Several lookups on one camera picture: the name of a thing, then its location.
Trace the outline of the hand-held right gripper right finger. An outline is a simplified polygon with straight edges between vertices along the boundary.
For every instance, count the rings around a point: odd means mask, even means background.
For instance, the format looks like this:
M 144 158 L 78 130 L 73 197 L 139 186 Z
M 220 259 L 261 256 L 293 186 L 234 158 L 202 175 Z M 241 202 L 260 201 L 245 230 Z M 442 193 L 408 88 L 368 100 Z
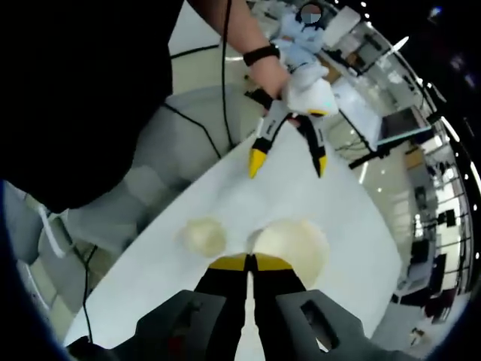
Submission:
M 366 337 L 362 322 L 320 290 L 307 290 L 285 260 L 251 255 L 255 322 L 266 360 L 412 360 Z

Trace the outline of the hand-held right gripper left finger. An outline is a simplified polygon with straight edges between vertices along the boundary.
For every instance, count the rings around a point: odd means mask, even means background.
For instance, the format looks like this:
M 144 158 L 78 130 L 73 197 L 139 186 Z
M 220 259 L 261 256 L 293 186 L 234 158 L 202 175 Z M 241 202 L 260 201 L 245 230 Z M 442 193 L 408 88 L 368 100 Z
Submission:
M 233 360 L 245 322 L 250 256 L 222 256 L 193 291 L 182 290 L 143 316 L 136 360 Z

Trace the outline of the person's left hand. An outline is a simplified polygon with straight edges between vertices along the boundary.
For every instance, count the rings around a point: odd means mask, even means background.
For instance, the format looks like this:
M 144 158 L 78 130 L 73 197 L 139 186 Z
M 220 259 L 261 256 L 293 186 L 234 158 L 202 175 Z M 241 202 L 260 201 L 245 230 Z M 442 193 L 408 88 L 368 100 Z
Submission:
M 250 66 L 250 76 L 271 98 L 276 99 L 290 74 L 275 56 L 265 57 Z

